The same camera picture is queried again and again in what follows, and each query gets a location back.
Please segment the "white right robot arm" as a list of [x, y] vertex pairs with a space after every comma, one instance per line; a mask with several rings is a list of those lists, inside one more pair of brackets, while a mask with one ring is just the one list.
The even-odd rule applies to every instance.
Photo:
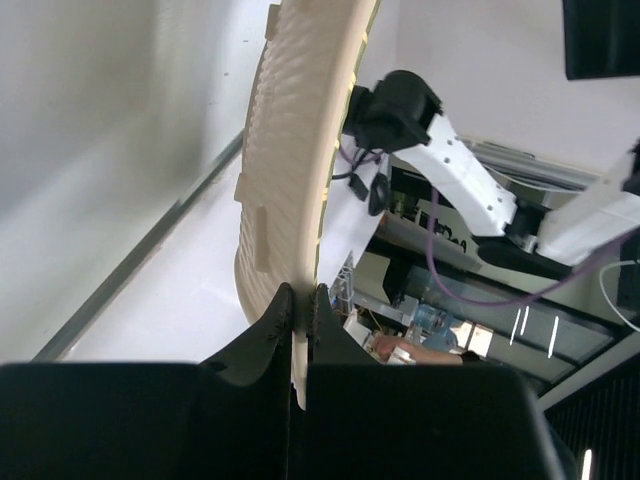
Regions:
[[639, 226], [639, 148], [562, 207], [526, 207], [464, 144], [442, 102], [418, 75], [396, 70], [373, 89], [356, 85], [344, 134], [365, 150], [392, 154], [443, 195], [480, 239], [523, 257], [573, 267]]

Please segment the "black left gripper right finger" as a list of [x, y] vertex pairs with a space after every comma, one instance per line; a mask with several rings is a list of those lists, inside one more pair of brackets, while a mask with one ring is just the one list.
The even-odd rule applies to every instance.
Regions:
[[314, 295], [307, 376], [308, 479], [561, 479], [536, 398], [487, 364], [394, 366], [343, 329]]

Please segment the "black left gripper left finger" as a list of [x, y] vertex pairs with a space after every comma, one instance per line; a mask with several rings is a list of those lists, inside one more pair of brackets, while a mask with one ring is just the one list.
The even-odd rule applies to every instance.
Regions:
[[293, 291], [200, 363], [1, 369], [5, 479], [282, 479]]

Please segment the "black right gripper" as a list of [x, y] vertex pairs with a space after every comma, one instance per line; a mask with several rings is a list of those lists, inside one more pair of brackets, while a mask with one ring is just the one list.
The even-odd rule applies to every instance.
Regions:
[[442, 113], [442, 101], [421, 77], [395, 70], [372, 90], [353, 88], [342, 133], [365, 151], [394, 153], [428, 144], [427, 130]]

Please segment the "square bamboo mat tray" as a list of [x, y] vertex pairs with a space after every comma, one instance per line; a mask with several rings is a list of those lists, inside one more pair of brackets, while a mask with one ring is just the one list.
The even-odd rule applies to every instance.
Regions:
[[308, 324], [320, 241], [342, 127], [376, 1], [282, 1], [270, 5], [250, 95], [241, 172], [235, 283], [255, 323], [278, 287], [295, 293], [290, 380], [306, 405]]

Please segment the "person's hand in background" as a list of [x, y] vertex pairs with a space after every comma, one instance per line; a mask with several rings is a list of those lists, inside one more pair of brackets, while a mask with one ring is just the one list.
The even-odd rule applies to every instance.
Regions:
[[384, 361], [387, 361], [391, 354], [401, 349], [419, 365], [462, 365], [463, 360], [460, 355], [440, 352], [415, 345], [404, 338], [388, 335], [379, 335], [373, 342], [373, 350]]

